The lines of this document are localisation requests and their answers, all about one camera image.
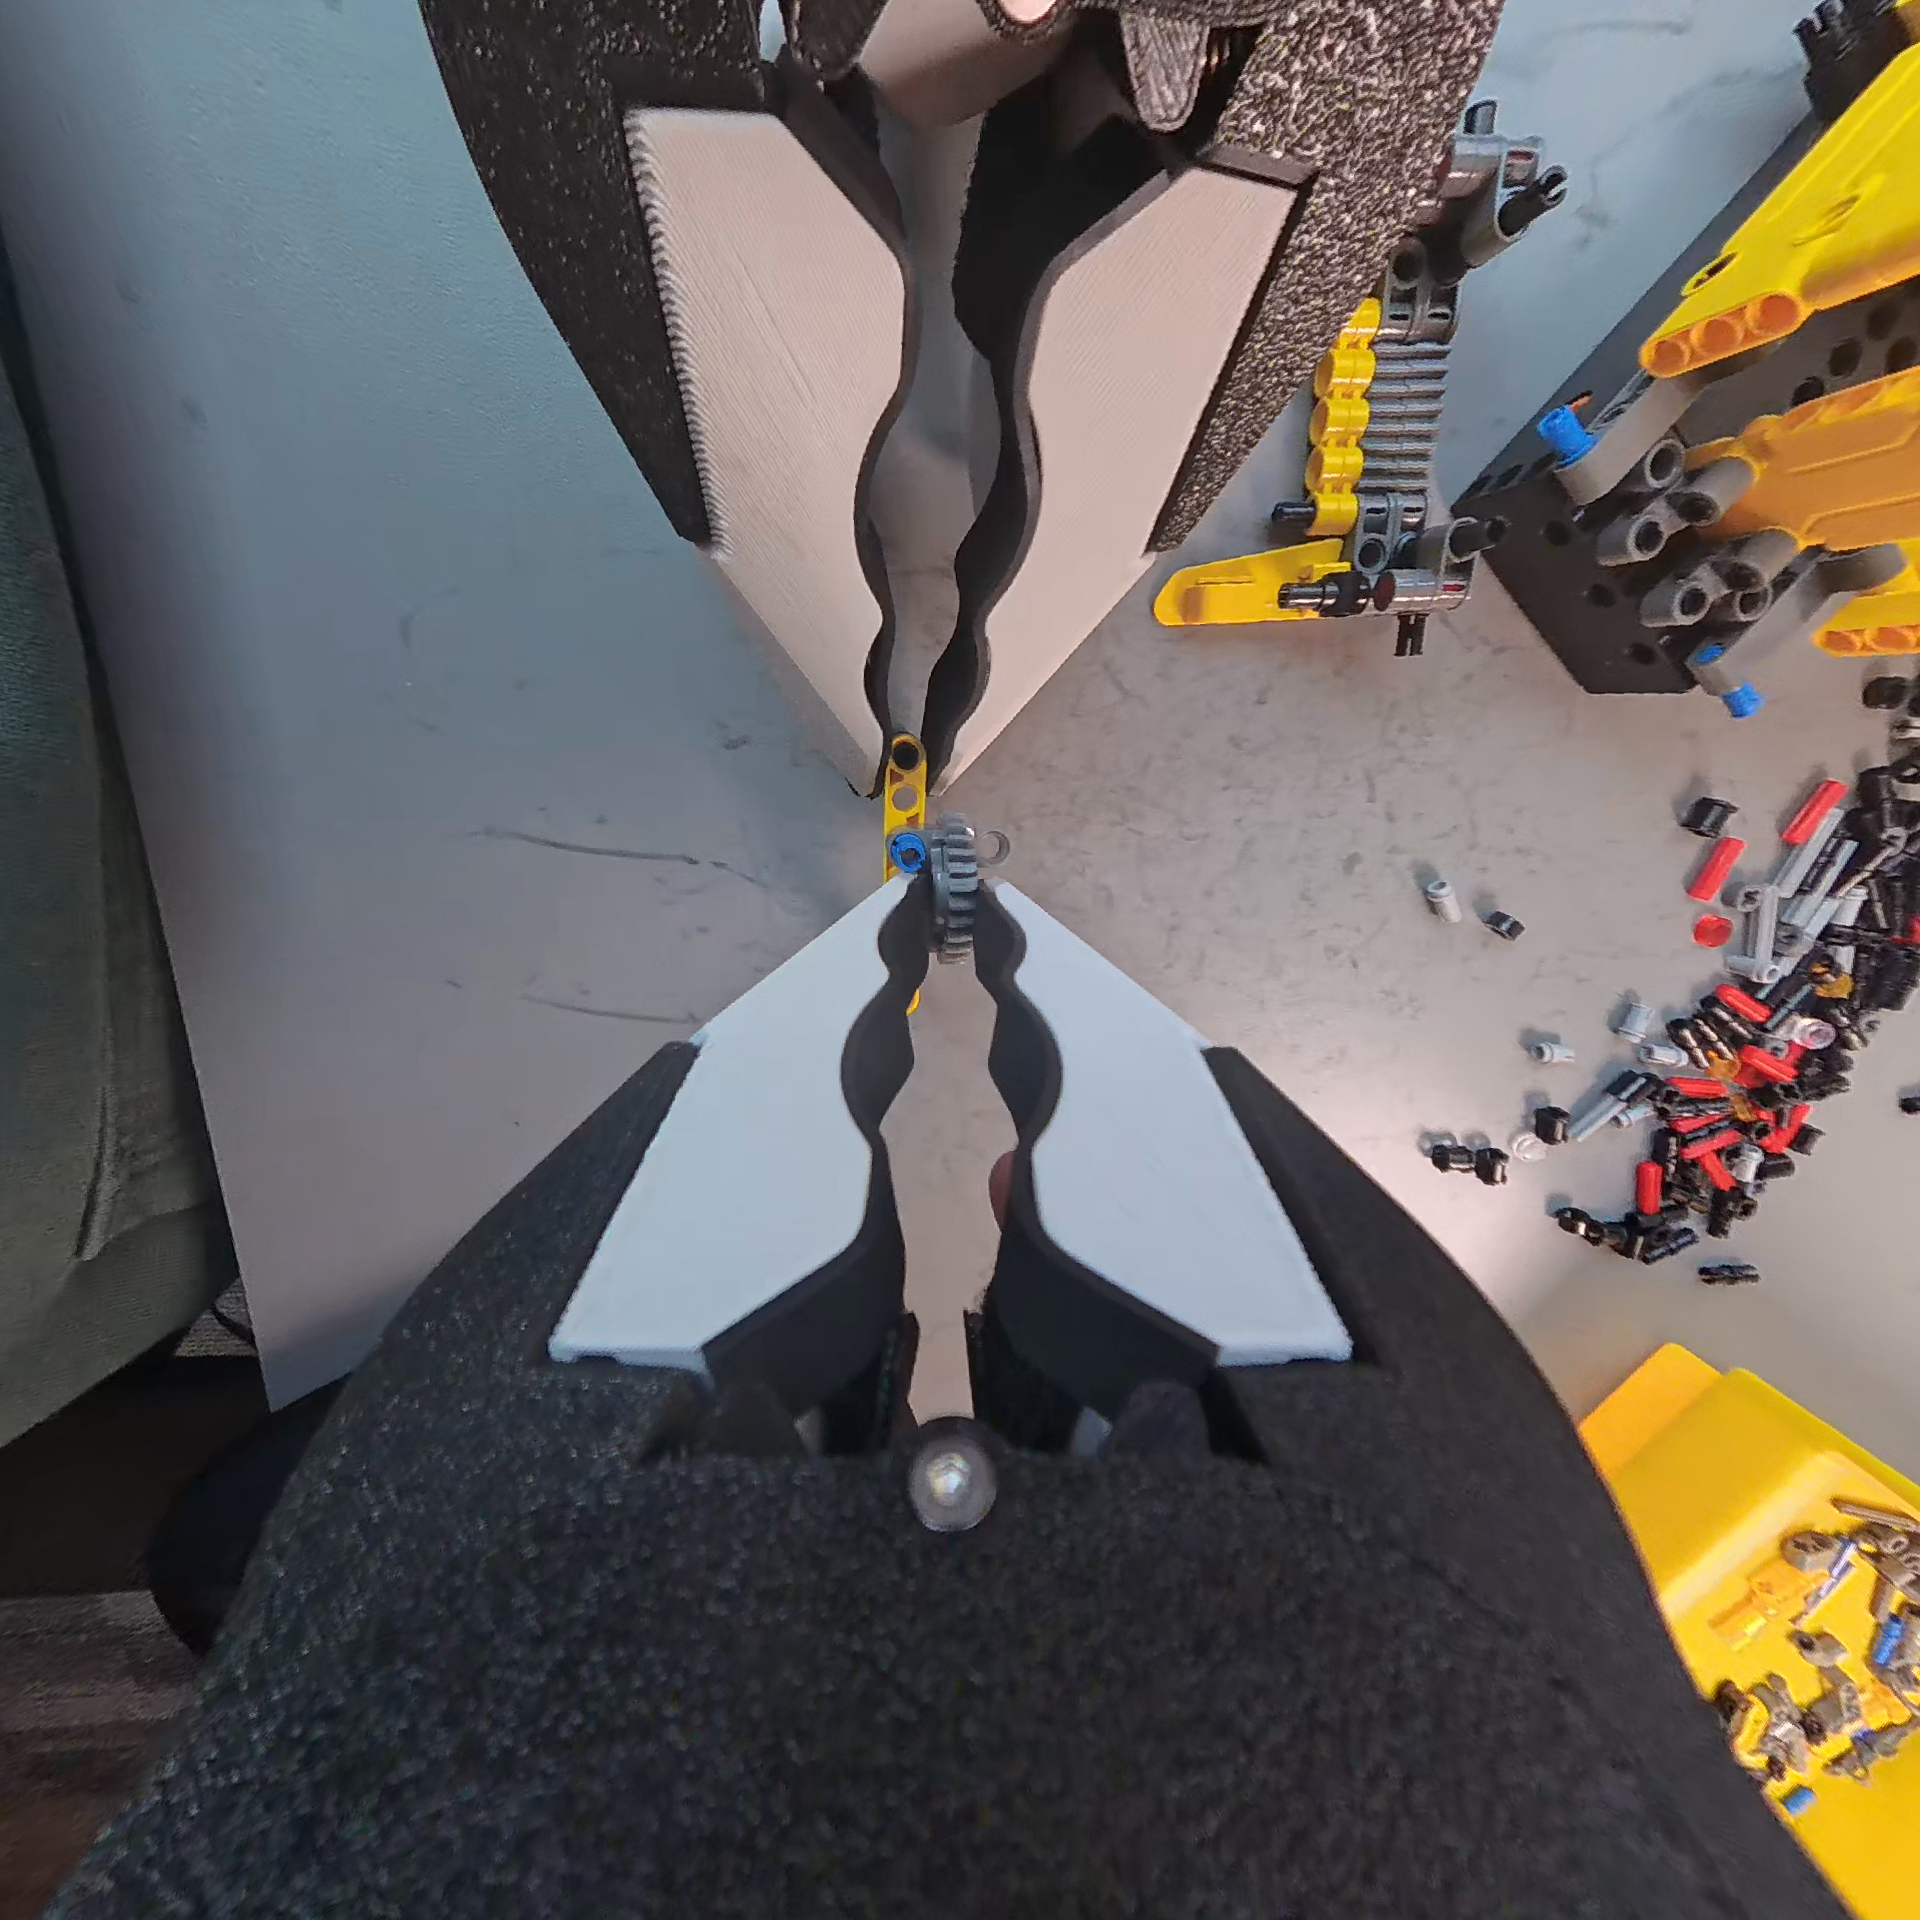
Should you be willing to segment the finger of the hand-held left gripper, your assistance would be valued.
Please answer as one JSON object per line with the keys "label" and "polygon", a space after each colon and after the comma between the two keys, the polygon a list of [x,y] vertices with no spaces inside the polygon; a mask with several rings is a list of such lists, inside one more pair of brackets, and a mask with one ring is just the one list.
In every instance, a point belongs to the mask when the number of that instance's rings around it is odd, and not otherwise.
{"label": "finger of the hand-held left gripper", "polygon": [[951,288],[998,451],[929,674],[937,788],[1145,573],[1304,191],[1305,174],[1248,150],[1071,150],[1011,205],[967,213]]}
{"label": "finger of the hand-held left gripper", "polygon": [[703,549],[824,752],[872,796],[896,640],[873,480],[920,346],[891,187],[827,102],[632,107],[622,134]]}

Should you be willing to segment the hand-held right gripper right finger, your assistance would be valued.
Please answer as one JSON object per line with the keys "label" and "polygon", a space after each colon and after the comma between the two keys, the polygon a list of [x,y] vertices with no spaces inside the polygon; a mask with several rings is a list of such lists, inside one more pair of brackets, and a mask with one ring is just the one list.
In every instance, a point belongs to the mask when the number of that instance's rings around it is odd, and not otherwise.
{"label": "hand-held right gripper right finger", "polygon": [[1353,1332],[1257,1142],[1263,1095],[1011,883],[978,903],[975,960],[1014,1127],[967,1320],[977,1416],[1011,1448],[1096,1453],[1150,1396],[1205,1448],[1278,1451],[1283,1394],[1353,1382]]}

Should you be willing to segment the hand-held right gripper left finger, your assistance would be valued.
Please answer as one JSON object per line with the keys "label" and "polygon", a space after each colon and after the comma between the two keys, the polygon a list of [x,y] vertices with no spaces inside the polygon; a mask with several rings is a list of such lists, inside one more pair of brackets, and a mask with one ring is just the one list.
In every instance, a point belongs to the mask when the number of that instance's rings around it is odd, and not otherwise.
{"label": "hand-held right gripper left finger", "polygon": [[920,990],[922,883],[891,878],[690,1039],[553,1363],[755,1387],[830,1453],[902,1437],[920,1332],[883,1122]]}

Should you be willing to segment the grey yellow lego rack assembly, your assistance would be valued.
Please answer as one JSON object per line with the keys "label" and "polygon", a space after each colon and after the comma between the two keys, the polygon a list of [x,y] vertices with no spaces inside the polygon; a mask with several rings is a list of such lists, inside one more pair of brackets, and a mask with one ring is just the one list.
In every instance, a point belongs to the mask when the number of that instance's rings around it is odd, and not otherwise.
{"label": "grey yellow lego rack assembly", "polygon": [[1397,655],[1462,608],[1503,517],[1431,506],[1462,285],[1523,239],[1569,191],[1537,134],[1473,102],[1414,227],[1312,372],[1304,494],[1270,517],[1270,549],[1183,566],[1155,599],[1169,631],[1392,615]]}

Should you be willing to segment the pile of small lego pins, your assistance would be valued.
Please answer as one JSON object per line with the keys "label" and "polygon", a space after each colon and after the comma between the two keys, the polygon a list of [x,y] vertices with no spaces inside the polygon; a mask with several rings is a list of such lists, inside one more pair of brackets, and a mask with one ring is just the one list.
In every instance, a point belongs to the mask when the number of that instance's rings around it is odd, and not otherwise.
{"label": "pile of small lego pins", "polygon": [[1693,946],[1714,965],[1709,987],[1671,1013],[1623,994],[1607,1022],[1623,1058],[1594,1092],[1535,1106],[1506,1140],[1430,1135],[1430,1165],[1503,1187],[1558,1148],[1630,1133],[1623,1210],[1555,1202],[1558,1230],[1638,1266],[1699,1256],[1703,1287],[1760,1282],[1753,1262],[1714,1251],[1817,1151],[1825,1108],[1855,1087],[1887,1019],[1915,1004],[1915,677],[1863,693],[1888,717],[1883,756],[1815,780],[1757,874],[1733,799],[1702,794],[1678,812],[1703,844],[1685,895]]}

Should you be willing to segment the large yellow black lego model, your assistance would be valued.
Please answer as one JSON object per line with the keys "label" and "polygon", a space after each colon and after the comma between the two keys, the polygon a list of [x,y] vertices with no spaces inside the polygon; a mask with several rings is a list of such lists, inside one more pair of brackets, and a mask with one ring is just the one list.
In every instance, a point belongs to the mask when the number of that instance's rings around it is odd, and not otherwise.
{"label": "large yellow black lego model", "polygon": [[1457,494],[1573,684],[1762,708],[1915,653],[1915,5],[1811,5],[1811,119]]}

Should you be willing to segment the heap of mixed lego pieces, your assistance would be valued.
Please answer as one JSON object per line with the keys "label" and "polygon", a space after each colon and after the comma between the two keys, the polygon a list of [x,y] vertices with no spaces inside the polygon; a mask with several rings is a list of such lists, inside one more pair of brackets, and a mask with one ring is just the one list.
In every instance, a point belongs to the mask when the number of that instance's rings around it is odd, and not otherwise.
{"label": "heap of mixed lego pieces", "polygon": [[1915,1748],[1915,1516],[1833,1496],[1713,1623],[1736,1670],[1711,1691],[1742,1772],[1791,1821],[1825,1784],[1874,1784]]}

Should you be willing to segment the yellow plastic storage bin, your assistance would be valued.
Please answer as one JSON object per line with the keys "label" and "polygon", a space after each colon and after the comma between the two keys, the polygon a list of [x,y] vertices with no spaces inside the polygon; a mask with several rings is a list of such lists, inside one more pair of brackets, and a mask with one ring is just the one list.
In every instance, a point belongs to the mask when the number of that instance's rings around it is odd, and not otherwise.
{"label": "yellow plastic storage bin", "polygon": [[[1758,1376],[1718,1371],[1675,1344],[1598,1404],[1579,1436],[1709,1701],[1738,1668],[1711,1623],[1742,1597],[1783,1534],[1833,1496],[1898,1504],[1918,1517],[1914,1479]],[[1773,1811],[1855,1915],[1918,1915],[1918,1732],[1874,1784],[1825,1784],[1797,1821]]]}

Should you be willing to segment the person in green sweatshirt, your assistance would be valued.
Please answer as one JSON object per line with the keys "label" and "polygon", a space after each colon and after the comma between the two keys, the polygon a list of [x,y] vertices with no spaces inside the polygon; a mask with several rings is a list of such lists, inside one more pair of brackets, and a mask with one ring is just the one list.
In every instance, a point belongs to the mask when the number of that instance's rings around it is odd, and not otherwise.
{"label": "person in green sweatshirt", "polygon": [[3,388],[3,1442],[234,1278],[149,861],[19,382]]}

